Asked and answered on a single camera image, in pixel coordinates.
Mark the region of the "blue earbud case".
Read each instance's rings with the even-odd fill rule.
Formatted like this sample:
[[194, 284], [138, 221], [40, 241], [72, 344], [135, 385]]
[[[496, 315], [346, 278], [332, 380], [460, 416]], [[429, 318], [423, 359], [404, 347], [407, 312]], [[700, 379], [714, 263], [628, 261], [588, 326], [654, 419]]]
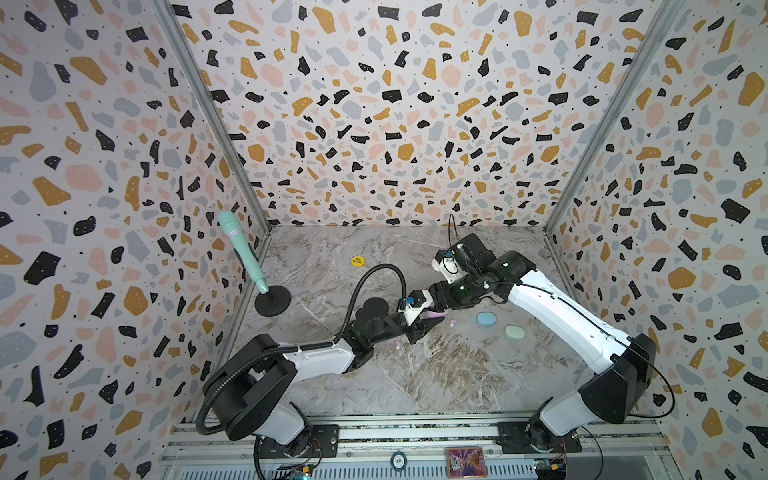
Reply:
[[479, 326], [490, 327], [497, 323], [497, 317], [492, 312], [481, 312], [477, 314], [476, 321]]

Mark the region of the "mint green earbud case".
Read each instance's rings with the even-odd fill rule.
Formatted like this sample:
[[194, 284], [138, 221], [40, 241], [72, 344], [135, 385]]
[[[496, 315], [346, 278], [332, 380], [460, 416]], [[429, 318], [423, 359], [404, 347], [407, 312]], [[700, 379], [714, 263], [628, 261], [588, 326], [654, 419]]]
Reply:
[[504, 336], [510, 340], [521, 340], [526, 336], [526, 332], [519, 326], [507, 325], [504, 329]]

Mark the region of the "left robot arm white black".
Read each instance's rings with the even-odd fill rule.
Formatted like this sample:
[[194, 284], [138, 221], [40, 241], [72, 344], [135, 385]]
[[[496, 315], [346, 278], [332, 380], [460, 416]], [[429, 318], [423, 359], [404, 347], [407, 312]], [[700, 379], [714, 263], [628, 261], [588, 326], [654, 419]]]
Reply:
[[401, 336], [415, 343], [445, 315], [446, 309], [426, 291], [415, 291], [400, 300], [393, 313], [382, 298], [366, 300], [345, 317], [337, 340], [288, 345], [258, 335], [205, 383], [196, 431], [223, 432], [232, 441], [257, 434], [284, 446], [302, 442], [309, 421], [299, 407], [283, 400], [292, 386], [354, 372], [372, 359], [377, 344]]

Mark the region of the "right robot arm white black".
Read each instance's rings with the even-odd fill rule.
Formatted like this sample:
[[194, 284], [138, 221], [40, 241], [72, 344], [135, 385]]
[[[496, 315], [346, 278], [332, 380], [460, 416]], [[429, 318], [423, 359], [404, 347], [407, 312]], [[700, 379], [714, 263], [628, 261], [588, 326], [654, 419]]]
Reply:
[[592, 370], [589, 381], [529, 418], [526, 434], [535, 449], [548, 451], [594, 421], [621, 424], [631, 416], [654, 372], [656, 345], [647, 335], [632, 337], [599, 319], [516, 251], [474, 255], [454, 246], [439, 251], [431, 266], [444, 277], [430, 289], [437, 309], [473, 307], [494, 294], [541, 321]]

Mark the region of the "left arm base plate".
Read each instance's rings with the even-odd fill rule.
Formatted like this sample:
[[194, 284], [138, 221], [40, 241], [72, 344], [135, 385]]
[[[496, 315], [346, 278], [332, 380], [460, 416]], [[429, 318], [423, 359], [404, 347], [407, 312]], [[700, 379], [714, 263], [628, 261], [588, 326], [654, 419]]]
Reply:
[[287, 445], [267, 437], [260, 440], [261, 459], [299, 460], [335, 458], [339, 447], [338, 424], [313, 424], [305, 428]]

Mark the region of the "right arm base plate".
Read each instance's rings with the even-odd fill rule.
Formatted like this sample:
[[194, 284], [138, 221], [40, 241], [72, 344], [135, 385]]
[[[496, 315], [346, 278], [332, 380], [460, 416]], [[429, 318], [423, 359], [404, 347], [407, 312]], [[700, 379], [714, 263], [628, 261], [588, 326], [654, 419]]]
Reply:
[[581, 453], [582, 444], [575, 433], [556, 437], [526, 421], [506, 421], [497, 424], [495, 443], [504, 454], [570, 454]]

